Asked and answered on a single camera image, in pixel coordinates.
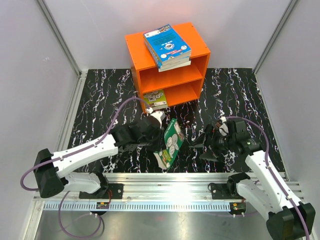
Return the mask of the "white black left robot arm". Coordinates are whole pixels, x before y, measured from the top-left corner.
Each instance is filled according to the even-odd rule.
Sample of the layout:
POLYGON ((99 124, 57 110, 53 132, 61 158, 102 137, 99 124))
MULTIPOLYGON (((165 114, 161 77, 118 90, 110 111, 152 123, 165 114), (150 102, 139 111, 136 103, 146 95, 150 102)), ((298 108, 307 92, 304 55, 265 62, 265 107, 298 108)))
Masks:
POLYGON ((155 111, 144 118, 116 126, 107 135, 51 153, 47 148, 38 152, 34 176, 43 199, 62 192, 80 192, 87 198, 105 198, 110 189, 107 178, 100 172, 76 172, 84 165, 119 153, 146 147, 152 152, 164 148, 162 123, 164 112, 155 111))

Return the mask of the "dark green book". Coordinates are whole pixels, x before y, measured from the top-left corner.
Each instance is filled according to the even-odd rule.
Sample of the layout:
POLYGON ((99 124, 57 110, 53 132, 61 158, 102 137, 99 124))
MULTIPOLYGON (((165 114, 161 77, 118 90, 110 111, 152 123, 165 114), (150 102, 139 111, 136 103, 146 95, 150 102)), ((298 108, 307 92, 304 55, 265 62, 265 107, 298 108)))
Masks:
POLYGON ((165 148, 154 152, 159 168, 169 170, 176 159, 178 152, 185 140, 185 135, 176 118, 172 118, 164 132, 165 148))

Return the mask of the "green 65-Storey Treehouse book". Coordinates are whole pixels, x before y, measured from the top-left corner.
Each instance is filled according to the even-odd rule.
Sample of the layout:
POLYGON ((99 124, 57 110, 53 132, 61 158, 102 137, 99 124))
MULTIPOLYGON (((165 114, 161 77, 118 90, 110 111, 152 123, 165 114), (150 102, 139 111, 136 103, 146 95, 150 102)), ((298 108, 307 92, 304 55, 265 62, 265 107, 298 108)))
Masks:
POLYGON ((163 89, 145 93, 144 100, 153 110, 162 110, 168 107, 168 102, 163 89))

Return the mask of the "blue 26-Storey Treehouse book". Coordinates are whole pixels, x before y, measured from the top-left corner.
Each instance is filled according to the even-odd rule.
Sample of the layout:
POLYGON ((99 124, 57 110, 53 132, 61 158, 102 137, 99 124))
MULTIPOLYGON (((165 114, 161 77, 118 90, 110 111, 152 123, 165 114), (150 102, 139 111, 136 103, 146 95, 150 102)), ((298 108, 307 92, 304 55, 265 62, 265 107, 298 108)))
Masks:
POLYGON ((161 66, 172 66, 190 61, 191 48, 187 44, 173 43, 162 44, 159 47, 144 42, 159 69, 161 66))

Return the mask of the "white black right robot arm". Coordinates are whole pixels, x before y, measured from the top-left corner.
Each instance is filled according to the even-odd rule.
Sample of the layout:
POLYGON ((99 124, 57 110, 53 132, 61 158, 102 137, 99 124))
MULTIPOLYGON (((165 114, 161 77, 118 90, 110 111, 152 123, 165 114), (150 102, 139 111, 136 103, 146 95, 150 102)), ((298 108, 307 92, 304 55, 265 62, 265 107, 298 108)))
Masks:
POLYGON ((290 189, 269 157, 270 145, 262 147, 258 138, 251 137, 247 125, 264 130, 244 117, 221 117, 216 124, 208 124, 190 147, 206 148, 201 159, 220 162, 228 151, 245 159, 262 185, 259 189, 248 174, 241 172, 228 177, 226 192, 233 199, 247 200, 266 222, 274 240, 310 239, 316 211, 311 203, 304 203, 290 189))

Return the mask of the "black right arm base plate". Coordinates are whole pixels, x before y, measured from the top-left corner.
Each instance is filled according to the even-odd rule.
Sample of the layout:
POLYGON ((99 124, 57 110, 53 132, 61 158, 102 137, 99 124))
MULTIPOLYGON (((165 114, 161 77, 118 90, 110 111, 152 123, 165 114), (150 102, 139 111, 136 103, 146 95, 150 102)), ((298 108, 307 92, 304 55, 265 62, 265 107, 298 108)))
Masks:
POLYGON ((213 200, 240 200, 238 195, 231 194, 226 183, 211 182, 207 186, 213 200))

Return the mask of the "blue back-cover book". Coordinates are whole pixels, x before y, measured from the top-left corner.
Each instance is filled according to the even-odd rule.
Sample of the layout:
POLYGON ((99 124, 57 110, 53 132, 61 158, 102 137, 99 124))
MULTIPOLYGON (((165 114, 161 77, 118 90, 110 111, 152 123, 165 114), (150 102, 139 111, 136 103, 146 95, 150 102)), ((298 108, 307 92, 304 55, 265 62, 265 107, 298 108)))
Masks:
POLYGON ((142 34, 158 68, 190 61, 192 50, 170 24, 142 34))

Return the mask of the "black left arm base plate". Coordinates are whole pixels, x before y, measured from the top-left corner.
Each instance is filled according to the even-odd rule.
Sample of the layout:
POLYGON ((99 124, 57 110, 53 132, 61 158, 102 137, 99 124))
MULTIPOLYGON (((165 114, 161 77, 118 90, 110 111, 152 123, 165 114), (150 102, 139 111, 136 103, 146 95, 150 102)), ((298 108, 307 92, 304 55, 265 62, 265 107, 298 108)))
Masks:
POLYGON ((109 183, 107 187, 103 186, 100 189, 98 189, 94 193, 87 193, 84 191, 81 191, 79 193, 80 199, 116 199, 120 200, 123 198, 123 190, 124 190, 124 184, 122 183, 109 183))

